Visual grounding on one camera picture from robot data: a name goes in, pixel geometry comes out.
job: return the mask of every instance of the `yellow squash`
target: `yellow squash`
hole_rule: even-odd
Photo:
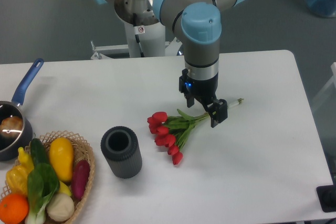
[[[66,194],[68,196],[71,196],[71,191],[70,191],[69,187],[66,184],[64,184],[62,181],[59,181],[58,193]]]
[[[58,179],[64,183],[69,183],[72,179],[73,152],[71,142],[65,137],[55,139],[50,145],[50,164],[54,168]]]
[[[34,169],[32,157],[28,153],[26,153],[22,147],[18,149],[18,152],[18,159],[20,161],[20,164],[28,170],[28,173],[30,173]]]

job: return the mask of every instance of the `blue pan handle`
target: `blue pan handle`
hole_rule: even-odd
[[[42,67],[44,61],[43,59],[37,59],[34,61],[33,65],[30,67],[26,75],[23,77],[22,81],[20,82],[19,86],[17,86],[15,93],[12,98],[12,102],[16,105],[22,105],[23,101],[25,100],[26,91],[31,83],[31,81],[36,76],[37,72]]]

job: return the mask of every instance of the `eggplant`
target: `eggplant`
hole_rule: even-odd
[[[86,160],[81,160],[75,166],[73,170],[74,174],[72,176],[71,181],[71,190],[73,196],[78,199],[82,200],[82,197],[85,192],[86,184],[89,180],[90,175],[90,165]]]

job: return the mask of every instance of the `saucepan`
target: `saucepan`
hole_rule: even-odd
[[[20,106],[31,81],[44,61],[37,59],[16,88],[12,101],[0,101],[0,161],[17,157],[19,147],[25,147],[33,138],[30,122],[23,115]]]

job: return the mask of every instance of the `bok choy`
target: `bok choy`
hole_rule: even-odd
[[[43,224],[45,208],[59,189],[59,180],[51,165],[37,164],[28,175],[29,214],[25,224]]]

